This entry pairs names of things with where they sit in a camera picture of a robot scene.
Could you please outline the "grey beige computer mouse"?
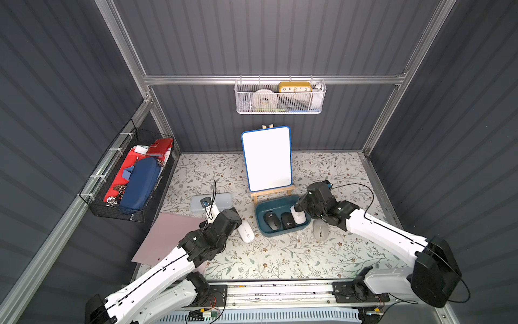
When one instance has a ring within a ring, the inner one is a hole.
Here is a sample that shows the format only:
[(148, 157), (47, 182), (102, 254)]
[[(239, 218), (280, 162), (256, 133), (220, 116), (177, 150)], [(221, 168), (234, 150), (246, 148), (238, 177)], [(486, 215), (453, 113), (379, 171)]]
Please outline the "grey beige computer mouse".
[(329, 224), (322, 219), (314, 220), (313, 234), (318, 242), (324, 242), (329, 237)]

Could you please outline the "white computer mouse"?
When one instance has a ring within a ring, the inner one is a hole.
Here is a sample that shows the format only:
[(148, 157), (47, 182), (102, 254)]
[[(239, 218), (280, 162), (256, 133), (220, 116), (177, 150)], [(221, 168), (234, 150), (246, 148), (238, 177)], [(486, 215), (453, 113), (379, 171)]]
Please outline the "white computer mouse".
[(255, 239), (252, 226), (246, 220), (243, 220), (241, 225), (237, 227), (237, 233), (246, 244), (253, 242)]
[(306, 214), (299, 205), (294, 205), (290, 208), (291, 216), (295, 224), (302, 225), (306, 222)]

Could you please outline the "teal plastic storage box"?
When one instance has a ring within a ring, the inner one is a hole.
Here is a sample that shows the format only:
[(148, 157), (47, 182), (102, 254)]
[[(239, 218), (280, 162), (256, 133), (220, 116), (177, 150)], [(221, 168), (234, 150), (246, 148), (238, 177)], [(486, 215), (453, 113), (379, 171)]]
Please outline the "teal plastic storage box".
[(264, 214), (267, 211), (273, 211), (276, 213), (276, 215), (279, 217), (281, 221), (281, 214), (284, 212), (290, 212), (290, 208), (294, 206), (299, 199), (298, 195), (291, 195), (289, 197), (281, 197), (276, 198), (269, 201), (264, 201), (262, 203), (259, 203), (255, 209), (256, 212), (256, 222), (258, 224), (258, 229), (262, 233), (263, 236), (267, 238), (272, 238), (274, 236), (280, 236), (284, 234), (289, 234), (292, 232), (296, 232), (302, 229), (305, 229), (310, 223), (311, 223), (311, 217), (306, 213), (306, 222), (302, 225), (296, 225), (295, 228), (284, 230), (282, 223), (281, 223), (281, 229), (274, 232), (272, 231), (268, 225), (264, 221)]

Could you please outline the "black bulky computer mouse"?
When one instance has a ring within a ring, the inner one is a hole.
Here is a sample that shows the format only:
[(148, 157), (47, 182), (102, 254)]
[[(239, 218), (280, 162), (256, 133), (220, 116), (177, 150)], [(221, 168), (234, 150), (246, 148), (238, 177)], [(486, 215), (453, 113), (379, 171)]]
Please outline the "black bulky computer mouse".
[(276, 232), (281, 229), (281, 221), (279, 217), (273, 211), (267, 211), (264, 214), (264, 221), (268, 225), (268, 227)]

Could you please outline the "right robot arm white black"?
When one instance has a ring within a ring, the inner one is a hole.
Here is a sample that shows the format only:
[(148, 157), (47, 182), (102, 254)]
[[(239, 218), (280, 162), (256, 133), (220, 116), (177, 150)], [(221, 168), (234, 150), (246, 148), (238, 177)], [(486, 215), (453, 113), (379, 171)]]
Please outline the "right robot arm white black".
[(315, 182), (292, 210), (361, 236), (405, 264), (397, 270), (365, 268), (360, 275), (361, 284), (374, 294), (413, 294), (435, 308), (450, 302), (463, 278), (445, 239), (425, 238), (378, 220), (352, 202), (337, 201), (332, 190), (327, 180)]

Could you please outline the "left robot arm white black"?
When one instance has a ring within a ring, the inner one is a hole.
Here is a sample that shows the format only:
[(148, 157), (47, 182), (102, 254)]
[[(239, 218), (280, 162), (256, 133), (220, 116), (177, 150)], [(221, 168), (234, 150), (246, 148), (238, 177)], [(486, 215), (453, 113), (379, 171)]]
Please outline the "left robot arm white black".
[(162, 261), (143, 276), (106, 298), (92, 297), (85, 323), (154, 323), (171, 311), (204, 300), (210, 285), (196, 271), (226, 247), (228, 237), (242, 224), (234, 208), (191, 231)]

